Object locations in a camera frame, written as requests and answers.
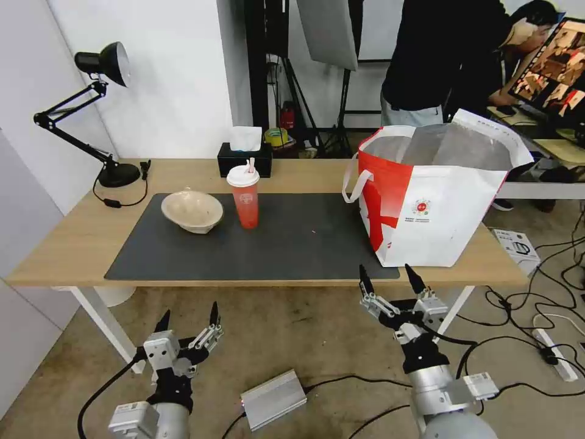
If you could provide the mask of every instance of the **table leg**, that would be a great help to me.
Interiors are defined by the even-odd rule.
[[[114,345],[124,361],[130,362],[136,353],[136,346],[132,343],[118,320],[112,315],[102,298],[93,287],[67,287],[79,301],[90,318],[97,324],[104,335]],[[145,362],[135,364],[132,370],[142,373]]]
[[[451,325],[451,322],[453,321],[459,310],[461,310],[463,304],[465,303],[465,301],[467,300],[467,298],[469,297],[474,288],[475,288],[474,286],[467,286],[459,292],[453,291],[451,297],[449,297],[446,301],[443,300],[445,302],[445,305],[449,307],[449,311],[447,312],[447,315],[443,319],[443,322],[441,322],[439,329],[437,329],[437,332],[439,334],[442,335],[445,333],[445,331],[447,330],[449,325]]]

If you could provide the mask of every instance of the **red cup logo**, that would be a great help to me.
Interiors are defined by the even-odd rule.
[[[254,196],[252,194],[242,194],[239,196],[239,200],[243,204],[250,204],[252,201],[254,201]]]

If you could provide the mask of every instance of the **black desk lamp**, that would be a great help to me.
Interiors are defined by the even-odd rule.
[[[126,50],[124,50],[122,43],[118,41],[107,45],[104,50],[98,54],[78,52],[75,54],[74,59],[77,68],[82,72],[87,73],[89,77],[95,79],[95,81],[70,98],[67,98],[63,102],[59,102],[54,107],[35,114],[33,120],[35,121],[35,124],[39,125],[41,128],[45,128],[63,140],[77,146],[92,157],[100,160],[104,164],[104,168],[99,173],[97,179],[103,187],[122,187],[133,183],[140,178],[140,170],[136,166],[129,163],[118,163],[113,159],[109,152],[102,151],[88,143],[84,143],[73,137],[71,134],[57,128],[57,122],[105,96],[108,83],[101,78],[100,74],[106,75],[112,81],[123,87],[128,86],[130,81],[130,65],[128,62],[128,56],[126,55]],[[94,96],[76,107],[62,108],[65,104],[77,99],[88,91],[94,91],[97,93],[97,96]]]

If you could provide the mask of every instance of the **black tissue box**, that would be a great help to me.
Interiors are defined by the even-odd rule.
[[[221,145],[218,153],[219,175],[227,177],[227,173],[234,166],[245,165],[246,160],[254,157],[254,167],[260,177],[270,177],[272,171],[272,146],[262,143],[258,151],[232,151],[229,142]]]

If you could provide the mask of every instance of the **cardboard box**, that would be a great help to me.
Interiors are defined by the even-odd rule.
[[[492,229],[492,232],[504,250],[527,276],[541,263],[541,258],[532,247],[526,234],[500,229]]]

